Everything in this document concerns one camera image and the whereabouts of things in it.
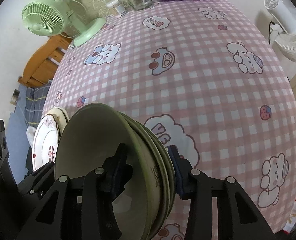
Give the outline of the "white plastic bag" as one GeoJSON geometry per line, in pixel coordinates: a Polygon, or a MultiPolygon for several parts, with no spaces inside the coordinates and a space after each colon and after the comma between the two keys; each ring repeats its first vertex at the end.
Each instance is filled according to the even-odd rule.
{"type": "Polygon", "coordinates": [[[33,144],[35,133],[36,133],[36,128],[35,127],[29,126],[27,128],[27,131],[26,131],[27,140],[28,140],[29,144],[31,144],[31,145],[33,144]]]}

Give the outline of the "red pattern white plate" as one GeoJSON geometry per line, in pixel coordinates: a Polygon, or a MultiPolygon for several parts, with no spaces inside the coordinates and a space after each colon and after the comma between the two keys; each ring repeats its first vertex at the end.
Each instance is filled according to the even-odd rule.
{"type": "Polygon", "coordinates": [[[32,169],[36,171],[46,163],[55,162],[60,132],[53,115],[45,115],[35,132],[32,145],[32,169]]]}

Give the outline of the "green desk fan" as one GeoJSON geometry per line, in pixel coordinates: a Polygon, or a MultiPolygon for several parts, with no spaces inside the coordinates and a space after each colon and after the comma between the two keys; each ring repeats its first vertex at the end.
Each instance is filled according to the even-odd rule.
{"type": "Polygon", "coordinates": [[[106,19],[97,17],[88,24],[83,23],[70,7],[73,2],[84,6],[78,0],[34,0],[22,10],[23,24],[38,36],[60,35],[71,24],[78,31],[72,37],[73,46],[79,47],[100,31],[106,19]]]}

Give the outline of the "cotton swab container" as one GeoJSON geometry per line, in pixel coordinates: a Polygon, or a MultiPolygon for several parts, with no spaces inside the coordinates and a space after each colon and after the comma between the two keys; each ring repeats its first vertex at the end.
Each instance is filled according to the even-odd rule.
{"type": "Polygon", "coordinates": [[[106,7],[114,16],[123,17],[127,14],[126,8],[118,0],[108,2],[106,7]]]}

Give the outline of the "pink checkered tablecloth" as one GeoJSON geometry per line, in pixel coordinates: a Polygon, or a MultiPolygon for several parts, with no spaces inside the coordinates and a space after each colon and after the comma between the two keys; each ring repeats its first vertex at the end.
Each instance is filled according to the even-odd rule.
{"type": "Polygon", "coordinates": [[[110,17],[70,48],[44,112],[100,102],[175,145],[192,166],[232,176],[274,232],[296,198],[296,101],[273,49],[227,0],[160,2],[110,17]]]}

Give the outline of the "grey plaid cloth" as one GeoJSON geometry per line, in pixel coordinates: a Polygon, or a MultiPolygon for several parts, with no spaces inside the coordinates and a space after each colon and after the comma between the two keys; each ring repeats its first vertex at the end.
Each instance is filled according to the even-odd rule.
{"type": "Polygon", "coordinates": [[[37,88],[27,88],[24,115],[28,126],[36,128],[40,123],[50,85],[48,83],[37,88]]]}

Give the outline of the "wooden chair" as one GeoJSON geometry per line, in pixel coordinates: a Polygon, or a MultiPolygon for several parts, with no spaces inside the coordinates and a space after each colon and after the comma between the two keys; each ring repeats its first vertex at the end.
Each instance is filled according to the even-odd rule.
{"type": "Polygon", "coordinates": [[[58,63],[64,57],[63,50],[67,50],[72,41],[72,38],[62,35],[50,37],[29,59],[17,82],[31,88],[47,84],[53,79],[59,66],[58,63]]]}

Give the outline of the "ceramic bowl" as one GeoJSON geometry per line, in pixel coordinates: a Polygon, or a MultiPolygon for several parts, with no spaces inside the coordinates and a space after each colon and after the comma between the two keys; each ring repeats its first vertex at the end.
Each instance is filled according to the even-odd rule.
{"type": "Polygon", "coordinates": [[[130,148],[126,162],[133,167],[125,191],[112,203],[121,239],[151,239],[161,197],[158,168],[148,144],[113,108],[93,103],[71,117],[57,147],[55,178],[85,176],[120,143],[130,148]]]}
{"type": "Polygon", "coordinates": [[[147,226],[142,239],[153,239],[168,217],[170,186],[163,158],[150,136],[134,119],[120,114],[132,128],[136,142],[140,144],[140,163],[146,180],[148,195],[147,226]]]}
{"type": "Polygon", "coordinates": [[[171,162],[170,156],[169,156],[166,148],[161,143],[161,141],[156,137],[156,135],[153,134],[147,127],[145,127],[140,122],[136,121],[136,123],[139,124],[143,129],[145,129],[147,134],[150,136],[150,138],[153,140],[153,142],[157,146],[159,153],[160,153],[161,157],[163,158],[165,168],[167,170],[168,181],[169,181],[169,186],[170,186],[170,206],[169,206],[169,210],[168,210],[168,216],[169,216],[171,213],[171,210],[173,208],[173,204],[175,201],[175,194],[176,194],[176,185],[175,185],[176,181],[175,181],[175,171],[173,168],[173,164],[171,162]]]}

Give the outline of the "white standing fan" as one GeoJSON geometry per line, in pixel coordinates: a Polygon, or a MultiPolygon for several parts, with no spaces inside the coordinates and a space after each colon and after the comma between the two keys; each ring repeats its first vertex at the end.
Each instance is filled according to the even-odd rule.
{"type": "Polygon", "coordinates": [[[270,44],[277,44],[281,53],[296,62],[296,18],[282,0],[264,0],[266,10],[276,20],[270,27],[270,44]]]}

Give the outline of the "round yellow flower plate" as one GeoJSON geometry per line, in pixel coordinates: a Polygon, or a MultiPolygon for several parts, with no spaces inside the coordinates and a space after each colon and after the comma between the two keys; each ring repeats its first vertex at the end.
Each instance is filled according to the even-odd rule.
{"type": "Polygon", "coordinates": [[[54,107],[51,110],[49,110],[47,114],[50,114],[55,118],[55,121],[59,128],[59,132],[60,134],[62,134],[69,121],[67,111],[60,107],[54,107]]]}

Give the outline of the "wall socket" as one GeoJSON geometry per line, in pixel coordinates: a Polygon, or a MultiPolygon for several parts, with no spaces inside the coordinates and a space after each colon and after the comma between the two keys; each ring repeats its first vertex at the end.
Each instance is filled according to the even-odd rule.
{"type": "Polygon", "coordinates": [[[18,98],[19,98],[19,95],[20,95],[20,91],[15,89],[13,91],[13,94],[12,94],[12,97],[11,97],[11,100],[10,100],[10,103],[12,105],[16,105],[17,104],[17,101],[18,101],[18,98]]]}

